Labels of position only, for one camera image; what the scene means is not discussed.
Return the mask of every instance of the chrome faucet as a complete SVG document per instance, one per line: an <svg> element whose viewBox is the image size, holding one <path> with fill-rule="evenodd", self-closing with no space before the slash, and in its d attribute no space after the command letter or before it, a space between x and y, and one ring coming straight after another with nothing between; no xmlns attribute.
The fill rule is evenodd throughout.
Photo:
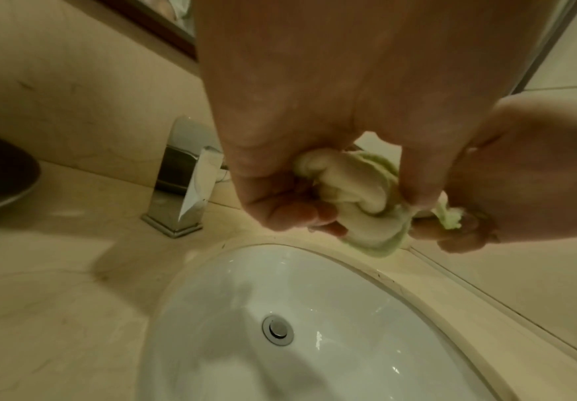
<svg viewBox="0 0 577 401"><path fill-rule="evenodd" d="M188 118L172 127L149 210L142 219L171 238L202 228L202 215L223 167L215 133Z"/></svg>

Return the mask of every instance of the tiled wall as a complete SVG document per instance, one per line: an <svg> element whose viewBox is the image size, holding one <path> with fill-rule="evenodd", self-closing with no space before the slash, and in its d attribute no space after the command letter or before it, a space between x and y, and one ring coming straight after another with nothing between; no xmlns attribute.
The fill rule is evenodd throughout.
<svg viewBox="0 0 577 401"><path fill-rule="evenodd" d="M577 100L577 17L527 89ZM412 247L577 349L577 238L487 246L464 255L428 242Z"/></svg>
<svg viewBox="0 0 577 401"><path fill-rule="evenodd" d="M196 64L95 0L0 0L0 137L155 181L176 117L212 125Z"/></svg>

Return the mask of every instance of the marble countertop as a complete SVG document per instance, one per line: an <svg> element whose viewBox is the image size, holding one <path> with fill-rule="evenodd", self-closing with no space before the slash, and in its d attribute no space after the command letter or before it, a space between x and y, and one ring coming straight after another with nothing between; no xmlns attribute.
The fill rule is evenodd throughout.
<svg viewBox="0 0 577 401"><path fill-rule="evenodd" d="M133 399L150 316L173 277L222 248L326 254L401 294L507 400L577 400L577 362L406 250L371 259L321 234L271 233L220 184L204 229L171 240L139 219L151 188L42 163L0 212L0 401Z"/></svg>

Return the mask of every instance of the undermount sink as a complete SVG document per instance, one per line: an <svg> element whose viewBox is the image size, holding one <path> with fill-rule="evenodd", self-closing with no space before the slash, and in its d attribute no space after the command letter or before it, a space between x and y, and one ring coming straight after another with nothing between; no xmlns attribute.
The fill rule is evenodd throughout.
<svg viewBox="0 0 577 401"><path fill-rule="evenodd" d="M306 250L227 251L170 294L145 343L138 401L496 399L416 310Z"/></svg>

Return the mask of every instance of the washcloth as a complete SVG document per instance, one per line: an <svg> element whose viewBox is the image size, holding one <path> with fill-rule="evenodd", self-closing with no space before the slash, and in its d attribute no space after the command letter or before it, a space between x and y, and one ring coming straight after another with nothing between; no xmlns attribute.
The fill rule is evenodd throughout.
<svg viewBox="0 0 577 401"><path fill-rule="evenodd" d="M320 199L336 206L337 221L348 229L343 241L377 257L401 245L417 210L404 202L398 169L386 158L365 151L317 149L300 155L293 169L315 182ZM431 212L446 229L458 229L463 211L447 201L443 192Z"/></svg>

